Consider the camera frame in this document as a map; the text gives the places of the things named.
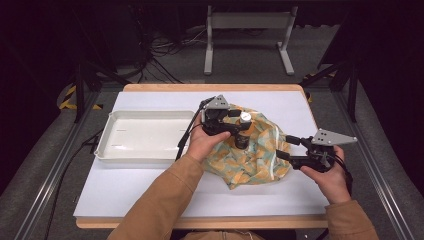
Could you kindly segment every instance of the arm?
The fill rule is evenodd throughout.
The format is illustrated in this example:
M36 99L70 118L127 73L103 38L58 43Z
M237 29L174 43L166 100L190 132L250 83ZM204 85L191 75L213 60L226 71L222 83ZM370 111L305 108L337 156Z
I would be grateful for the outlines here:
M201 163L229 136L229 132L208 136L195 127L187 153L156 178L108 239L169 239L203 175Z
M344 160L343 149L334 146L334 151ZM326 207L326 215L331 239L378 239L374 226L364 210L357 201L351 199L341 166L334 164L333 168L325 173L305 166L300 170L318 184L330 202Z

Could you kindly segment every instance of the plastic tray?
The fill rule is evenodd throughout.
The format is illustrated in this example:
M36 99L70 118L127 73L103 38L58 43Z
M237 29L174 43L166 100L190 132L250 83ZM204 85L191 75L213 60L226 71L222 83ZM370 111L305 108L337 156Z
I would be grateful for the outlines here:
M105 162L173 162L193 115L192 111L114 111L95 155Z

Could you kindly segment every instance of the crumpled plastic bag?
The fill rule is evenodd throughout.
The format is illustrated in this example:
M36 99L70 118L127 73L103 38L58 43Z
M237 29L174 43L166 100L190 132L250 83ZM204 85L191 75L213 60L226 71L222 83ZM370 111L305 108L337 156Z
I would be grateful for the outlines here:
M286 134L260 112L234 104L230 104L230 108L251 114L255 129L249 146L238 149L231 136L216 145L206 157L203 163L205 171L222 177L230 189L242 184L269 183L284 177L290 163L277 158L275 150L290 152L290 145L285 141ZM223 120L234 124L237 118L225 117Z

